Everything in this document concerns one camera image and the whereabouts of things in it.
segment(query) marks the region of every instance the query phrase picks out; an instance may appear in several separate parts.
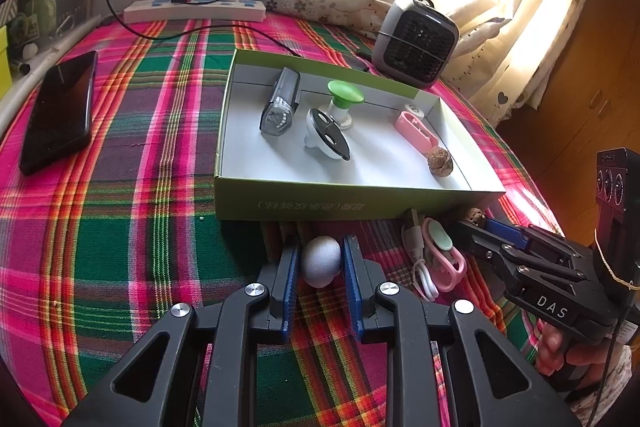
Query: power strip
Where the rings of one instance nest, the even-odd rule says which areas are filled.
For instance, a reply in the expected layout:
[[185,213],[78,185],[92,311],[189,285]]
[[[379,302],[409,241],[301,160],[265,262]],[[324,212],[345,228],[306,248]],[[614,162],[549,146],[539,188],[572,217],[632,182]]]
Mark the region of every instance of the power strip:
[[148,0],[136,1],[125,8],[122,19],[127,24],[183,19],[262,22],[265,12],[264,4],[251,0],[218,1],[210,4],[176,4],[169,0]]

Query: white egg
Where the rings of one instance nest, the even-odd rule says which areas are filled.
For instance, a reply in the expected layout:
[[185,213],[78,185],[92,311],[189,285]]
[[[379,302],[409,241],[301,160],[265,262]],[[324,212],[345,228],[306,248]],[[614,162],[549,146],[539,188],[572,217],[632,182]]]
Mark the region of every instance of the white egg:
[[328,235],[312,239],[302,249],[300,274],[309,286],[324,288],[340,273],[340,244]]

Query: cardboard box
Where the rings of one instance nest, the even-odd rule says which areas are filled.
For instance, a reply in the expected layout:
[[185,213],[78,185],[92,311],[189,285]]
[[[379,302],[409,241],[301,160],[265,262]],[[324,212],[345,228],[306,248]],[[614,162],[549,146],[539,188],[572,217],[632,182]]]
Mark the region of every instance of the cardboard box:
[[[282,68],[300,72],[300,107],[279,137],[260,133],[260,115]],[[343,131],[351,160],[304,146],[306,114],[330,100],[327,83],[357,84],[365,102],[351,107]],[[454,171],[433,176],[427,161],[394,128],[406,103],[451,153]],[[504,194],[491,165],[452,110],[437,96],[362,71],[290,55],[237,50],[229,71],[215,165],[220,219],[348,220],[401,217],[408,208],[437,215],[486,204]]]

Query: human hand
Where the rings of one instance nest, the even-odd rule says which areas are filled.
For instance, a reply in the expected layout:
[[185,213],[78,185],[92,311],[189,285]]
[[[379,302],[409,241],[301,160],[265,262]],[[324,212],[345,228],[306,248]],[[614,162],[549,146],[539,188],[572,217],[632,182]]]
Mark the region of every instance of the human hand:
[[[598,383],[602,379],[604,372],[604,363],[607,358],[609,349],[609,339],[603,340],[597,346],[587,346],[586,344],[576,344],[566,353],[559,353],[558,350],[562,346],[563,334],[551,324],[545,324],[542,330],[542,338],[538,343],[538,356],[536,357],[537,370],[546,377],[550,377],[554,371],[558,371],[566,363],[571,365],[590,365],[584,378],[580,382],[578,389]],[[616,344],[613,348],[611,363],[609,368],[613,368],[620,354],[622,353],[622,344]]]

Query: bed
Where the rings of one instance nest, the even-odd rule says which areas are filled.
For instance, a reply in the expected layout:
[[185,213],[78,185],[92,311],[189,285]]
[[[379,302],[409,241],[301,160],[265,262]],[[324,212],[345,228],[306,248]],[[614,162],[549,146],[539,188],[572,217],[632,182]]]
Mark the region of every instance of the bed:
[[[208,23],[134,27],[162,36]],[[306,58],[341,66],[348,66],[341,54],[373,45],[343,28],[277,14],[256,27]],[[0,144],[0,355],[48,425],[59,425],[173,303],[208,305],[253,282],[263,263],[278,258],[287,233],[306,242],[354,232],[365,257],[410,286],[411,263],[395,221],[216,219],[216,140],[236,47],[284,52],[240,28],[152,43],[117,24],[99,27],[69,55],[99,55],[90,147],[22,176],[18,156],[34,94]],[[495,131],[446,84],[431,91],[455,111],[506,189],[488,212],[559,231]],[[260,350],[260,425],[384,424],[385,348],[356,343],[342,285],[341,277],[319,291],[301,284],[290,344]],[[537,320],[500,297],[473,260],[447,299],[460,297],[534,358]],[[438,381],[443,390],[441,370]],[[440,408],[448,423],[444,398]]]

